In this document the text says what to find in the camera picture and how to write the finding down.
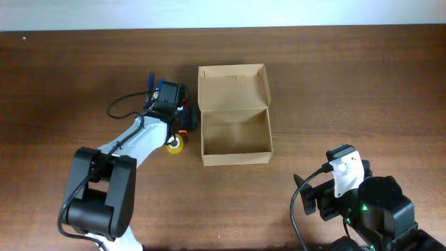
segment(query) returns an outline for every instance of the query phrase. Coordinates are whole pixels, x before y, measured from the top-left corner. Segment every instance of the cardboard box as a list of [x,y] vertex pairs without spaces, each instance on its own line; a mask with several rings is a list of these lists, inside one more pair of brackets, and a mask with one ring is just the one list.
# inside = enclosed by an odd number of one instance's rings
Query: cardboard box
[[271,94],[265,66],[201,66],[198,75],[203,165],[268,163]]

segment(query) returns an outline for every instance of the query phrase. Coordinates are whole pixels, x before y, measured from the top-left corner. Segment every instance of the wooden table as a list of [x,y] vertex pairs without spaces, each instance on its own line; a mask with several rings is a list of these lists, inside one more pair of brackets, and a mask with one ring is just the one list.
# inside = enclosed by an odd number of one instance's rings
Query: wooden table
[[[238,63],[266,65],[272,160],[203,167],[199,132],[181,154],[156,150],[138,169],[138,240],[171,249],[298,246],[293,174],[310,175],[346,142],[374,175],[395,177],[420,227],[446,243],[446,26],[321,26],[0,33],[0,249],[96,250],[62,237],[56,217],[73,153],[132,123],[108,118],[107,105],[143,91],[151,70],[196,95],[197,66]],[[341,218],[306,216],[299,199],[295,214],[309,243],[344,235]]]

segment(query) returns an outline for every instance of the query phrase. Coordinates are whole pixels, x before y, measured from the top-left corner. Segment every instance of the black cable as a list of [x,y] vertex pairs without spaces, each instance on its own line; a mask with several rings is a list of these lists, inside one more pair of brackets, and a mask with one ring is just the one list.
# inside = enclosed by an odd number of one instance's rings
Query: black cable
[[351,237],[350,237],[350,234],[348,234],[348,229],[347,229],[347,222],[346,222],[346,219],[342,219],[342,224],[343,224],[343,226],[344,226],[344,230],[346,231],[347,236],[348,236],[349,238],[351,238]]
[[66,214],[66,211],[68,210],[68,208],[70,207],[72,201],[74,200],[76,194],[83,188],[85,187],[85,185],[88,183],[88,181],[93,178],[96,174],[98,174],[102,168],[104,168],[104,166],[106,165],[106,163],[109,161],[109,159],[111,158],[112,154],[118,150],[126,141],[128,141],[131,137],[133,137],[134,135],[136,135],[144,126],[144,117],[139,113],[139,112],[130,112],[126,115],[123,116],[114,116],[110,114],[110,109],[113,107],[113,105],[115,105],[117,102],[129,98],[129,97],[133,97],[133,96],[138,96],[138,95],[142,95],[142,94],[147,94],[147,92],[141,92],[141,93],[132,93],[126,96],[123,96],[121,98],[118,98],[117,100],[113,101],[107,108],[107,115],[112,117],[113,119],[124,119],[126,117],[128,117],[131,114],[136,114],[137,116],[139,116],[141,118],[141,123],[139,124],[138,128],[135,129],[132,133],[130,133],[129,135],[127,135],[123,140],[121,140],[120,142],[117,142],[116,145],[110,150],[110,152],[108,152],[108,154],[105,156],[104,160],[101,162],[101,165],[98,168],[95,168],[89,175],[87,175],[80,183],[79,185],[73,190],[73,192],[71,193],[71,195],[67,198],[67,200],[65,201],[65,203],[63,203],[62,207],[61,207],[61,211],[59,212],[59,216],[57,219],[57,228],[59,230],[59,232],[63,235],[66,236],[68,238],[75,238],[75,239],[81,239],[81,240],[86,240],[86,241],[93,241],[94,243],[98,244],[99,248],[102,248],[105,250],[105,246],[102,246],[104,243],[102,241],[99,241],[98,239],[95,238],[91,238],[89,236],[82,236],[79,234],[69,234],[67,233],[65,230],[63,230],[62,227],[62,217],[63,215]]
[[131,97],[139,96],[139,95],[147,95],[147,91],[142,91],[142,92],[139,92],[139,93],[128,94],[128,95],[126,95],[126,96],[123,96],[123,97],[120,97],[120,98],[116,99],[115,101],[111,102],[110,105],[107,107],[107,115],[108,115],[110,118],[113,118],[113,119],[124,119],[124,118],[126,118],[126,117],[128,117],[128,116],[134,114],[135,112],[130,112],[130,113],[127,113],[126,115],[122,115],[122,116],[114,116],[114,115],[110,114],[110,109],[111,109],[117,102],[119,102],[119,101],[125,100],[126,98],[131,98]]
[[320,168],[319,170],[315,171],[310,177],[308,177],[304,183],[302,183],[302,185],[295,190],[293,197],[291,198],[291,203],[290,203],[290,219],[291,219],[291,224],[293,224],[293,228],[295,231],[295,234],[297,234],[300,242],[302,243],[302,247],[304,248],[305,251],[309,251],[307,245],[304,242],[304,239],[302,238],[302,236],[300,235],[298,226],[296,226],[295,221],[294,221],[294,202],[295,202],[295,198],[299,195],[300,191],[308,184],[308,182],[310,180],[312,180],[314,177],[318,176],[318,174],[323,173],[324,170],[322,168]]

